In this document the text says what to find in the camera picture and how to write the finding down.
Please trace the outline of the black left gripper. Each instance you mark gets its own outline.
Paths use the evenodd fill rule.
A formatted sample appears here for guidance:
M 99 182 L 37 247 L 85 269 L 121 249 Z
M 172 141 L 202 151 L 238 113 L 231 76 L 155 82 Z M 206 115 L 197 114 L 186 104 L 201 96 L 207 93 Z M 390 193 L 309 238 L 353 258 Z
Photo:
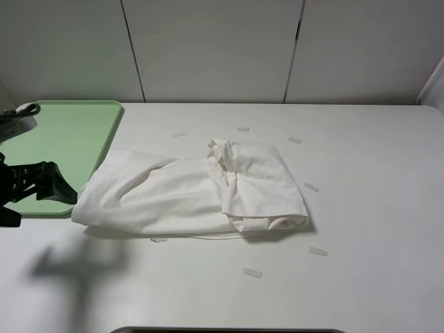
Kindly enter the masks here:
M 78 194 L 63 178 L 54 162 L 8 166 L 1 153 L 1 206 L 17 203 L 36 194 L 36 200 L 52 200 L 68 205 L 77 203 Z M 0 208 L 0 227 L 18 228 L 22 216 L 7 207 Z

